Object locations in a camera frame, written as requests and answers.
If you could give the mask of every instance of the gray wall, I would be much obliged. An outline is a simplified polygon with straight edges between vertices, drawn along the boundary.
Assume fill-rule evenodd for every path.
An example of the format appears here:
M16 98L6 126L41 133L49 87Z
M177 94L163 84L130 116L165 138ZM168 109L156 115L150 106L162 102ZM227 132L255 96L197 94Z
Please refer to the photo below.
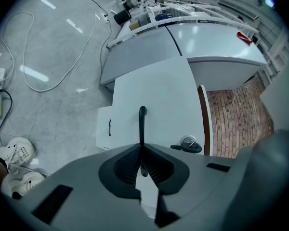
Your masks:
M260 98L273 120L274 130L289 129L289 64Z
M260 68L232 62L199 62L189 65L197 87L204 85L206 91L237 89Z

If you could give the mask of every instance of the red object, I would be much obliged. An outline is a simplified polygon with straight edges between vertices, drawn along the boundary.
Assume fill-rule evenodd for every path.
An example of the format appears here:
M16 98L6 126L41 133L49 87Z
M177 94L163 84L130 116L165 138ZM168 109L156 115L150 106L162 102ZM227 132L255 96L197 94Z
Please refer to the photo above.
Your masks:
M243 34L240 33L240 32L237 32L236 36L237 36L239 39L243 40L244 42L248 43L249 45L252 43L252 41L251 41L248 37L246 37L245 35L243 35Z

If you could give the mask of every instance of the cabinet handle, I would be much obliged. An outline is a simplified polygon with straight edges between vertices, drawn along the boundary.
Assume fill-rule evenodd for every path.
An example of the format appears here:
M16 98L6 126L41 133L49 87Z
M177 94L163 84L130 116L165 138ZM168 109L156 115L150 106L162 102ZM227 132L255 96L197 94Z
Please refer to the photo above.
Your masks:
M110 128L111 128L111 119L109 120L109 125L108 125L108 135L111 136L110 134Z

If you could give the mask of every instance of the black lever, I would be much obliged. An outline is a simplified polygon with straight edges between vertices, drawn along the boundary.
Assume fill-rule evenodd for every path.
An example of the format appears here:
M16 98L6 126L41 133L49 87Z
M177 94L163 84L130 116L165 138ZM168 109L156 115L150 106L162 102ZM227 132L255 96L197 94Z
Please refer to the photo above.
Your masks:
M140 153L143 153L144 151L144 143L145 143L145 115L147 113L147 109L145 106L141 106L139 109L139 144L140 144ZM142 176L147 177L148 176L148 171L145 168L145 165L143 161L141 160L141 165L140 165L140 171Z
M139 143L141 146L145 143L145 115L147 113L147 109L145 106L141 106L139 109Z

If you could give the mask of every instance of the black handle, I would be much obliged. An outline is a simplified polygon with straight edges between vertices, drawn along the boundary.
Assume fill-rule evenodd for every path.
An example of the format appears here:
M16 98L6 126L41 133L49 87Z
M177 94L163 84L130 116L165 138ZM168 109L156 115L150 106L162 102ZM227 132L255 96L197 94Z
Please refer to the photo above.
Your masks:
M109 125L108 125L108 135L109 135L109 136L111 136L111 134L110 134L111 125L110 125L110 124L111 124L111 119L109 120Z
M141 146L145 143L145 115L147 113L147 109L145 106L141 106L139 109L139 143Z

